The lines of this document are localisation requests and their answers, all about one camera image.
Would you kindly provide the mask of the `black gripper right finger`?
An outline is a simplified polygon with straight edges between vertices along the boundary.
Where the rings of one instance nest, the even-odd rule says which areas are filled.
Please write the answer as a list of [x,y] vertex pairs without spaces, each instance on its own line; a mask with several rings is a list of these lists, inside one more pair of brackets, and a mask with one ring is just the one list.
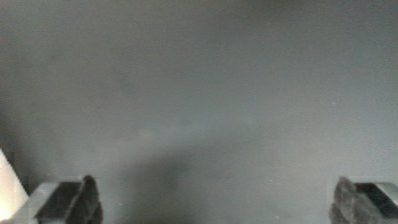
[[331,205],[331,224],[398,224],[398,186],[340,178]]

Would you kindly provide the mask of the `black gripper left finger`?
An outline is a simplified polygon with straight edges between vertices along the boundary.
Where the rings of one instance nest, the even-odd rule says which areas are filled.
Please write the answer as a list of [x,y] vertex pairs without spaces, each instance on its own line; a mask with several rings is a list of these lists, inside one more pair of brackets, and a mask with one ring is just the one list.
[[51,199],[36,213],[40,224],[104,224],[104,207],[97,180],[59,183]]

